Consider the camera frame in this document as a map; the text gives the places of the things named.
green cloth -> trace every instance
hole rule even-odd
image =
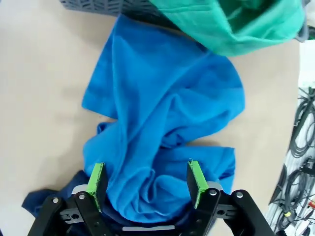
[[[211,51],[237,56],[293,39],[305,19],[301,0],[150,0]]]

laundry basket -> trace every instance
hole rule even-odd
[[[178,29],[148,0],[59,0],[69,10],[117,16],[120,13],[138,21]]]

beige table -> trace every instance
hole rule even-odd
[[[57,0],[0,4],[0,228],[24,236],[33,217],[29,191],[60,188],[82,168],[82,145],[104,118],[80,106],[115,18],[66,11]],[[234,188],[262,211],[280,173],[297,97],[298,44],[233,58],[247,108],[197,144],[236,147]],[[223,235],[220,224],[213,235]]]

screw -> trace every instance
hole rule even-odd
[[[236,197],[238,197],[238,198],[242,198],[242,197],[243,197],[243,193],[241,193],[241,192],[237,192],[237,193],[236,193]]]
[[[209,193],[211,196],[215,196],[217,194],[216,190],[214,189],[211,189]]]
[[[56,197],[56,198],[53,198],[53,203],[57,203],[59,200],[58,200],[58,198]]]

bolt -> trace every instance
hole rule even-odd
[[[237,192],[237,193],[236,193],[236,197],[238,197],[238,198],[242,198],[242,197],[243,197],[243,193],[241,193],[241,192]]]
[[[57,203],[59,200],[58,200],[58,198],[56,197],[56,198],[53,198],[53,203]]]
[[[209,193],[211,196],[215,196],[217,194],[216,190],[214,189],[211,189]]]

